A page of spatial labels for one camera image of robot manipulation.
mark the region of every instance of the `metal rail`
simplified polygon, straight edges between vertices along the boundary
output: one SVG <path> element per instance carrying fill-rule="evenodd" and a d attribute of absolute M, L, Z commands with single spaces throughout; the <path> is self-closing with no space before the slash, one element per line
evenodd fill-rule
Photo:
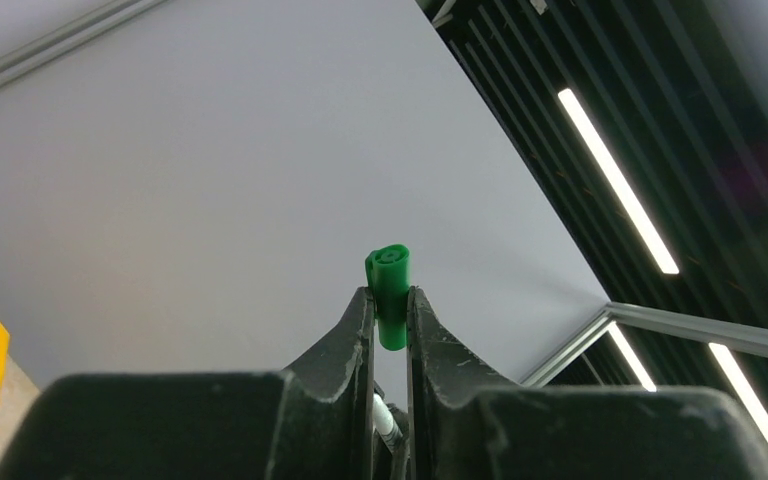
<path fill-rule="evenodd" d="M 766 328 L 722 322 L 656 308 L 609 303 L 586 327 L 538 368 L 523 377 L 519 383 L 527 387 L 546 385 L 601 338 L 612 322 L 698 342 L 719 343 L 731 350 L 768 358 L 768 329 Z"/>
<path fill-rule="evenodd" d="M 0 58 L 0 88 L 167 0 L 113 0 Z"/>
<path fill-rule="evenodd" d="M 549 383 L 555 375 L 605 334 L 611 324 L 608 317 L 604 308 L 600 310 L 569 342 L 559 348 L 542 365 L 520 379 L 519 383 L 526 387 L 542 387 Z"/>

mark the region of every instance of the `white wall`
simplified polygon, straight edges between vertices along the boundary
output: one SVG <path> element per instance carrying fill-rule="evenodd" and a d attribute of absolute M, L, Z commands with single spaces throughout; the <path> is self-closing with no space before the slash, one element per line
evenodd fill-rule
<path fill-rule="evenodd" d="M 394 242 L 512 377 L 606 301 L 413 0 L 174 0 L 0 92 L 0 319 L 40 386 L 282 367 Z"/>
<path fill-rule="evenodd" d="M 110 0 L 0 0 L 0 56 Z"/>

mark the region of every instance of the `black plastic part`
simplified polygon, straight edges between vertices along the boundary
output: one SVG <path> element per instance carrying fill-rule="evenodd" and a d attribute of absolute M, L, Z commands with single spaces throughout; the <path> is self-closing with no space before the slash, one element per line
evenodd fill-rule
<path fill-rule="evenodd" d="M 282 372 L 79 375 L 36 401 L 0 479 L 368 478 L 372 297 Z"/>
<path fill-rule="evenodd" d="M 31 409 L 0 480 L 768 479 L 768 448 L 725 395 L 519 387 L 446 330 L 415 287 L 410 417 L 394 410 L 406 439 L 391 453 L 371 430 L 372 319 L 361 288 L 281 372 L 61 380 Z"/>

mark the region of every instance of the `beige surface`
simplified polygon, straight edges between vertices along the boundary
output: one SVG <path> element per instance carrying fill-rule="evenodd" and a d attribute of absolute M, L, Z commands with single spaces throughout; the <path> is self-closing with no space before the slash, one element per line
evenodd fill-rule
<path fill-rule="evenodd" d="M 39 389 L 16 362 L 8 358 L 0 394 L 0 459 L 37 395 Z"/>

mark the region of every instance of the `green marker cap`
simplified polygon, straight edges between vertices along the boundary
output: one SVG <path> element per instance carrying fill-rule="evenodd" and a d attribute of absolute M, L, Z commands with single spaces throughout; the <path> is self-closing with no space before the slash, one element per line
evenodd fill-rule
<path fill-rule="evenodd" d="M 378 339 L 387 350 L 401 350 L 407 344 L 410 250 L 390 245 L 373 250 L 366 257 L 366 282 L 375 298 Z"/>

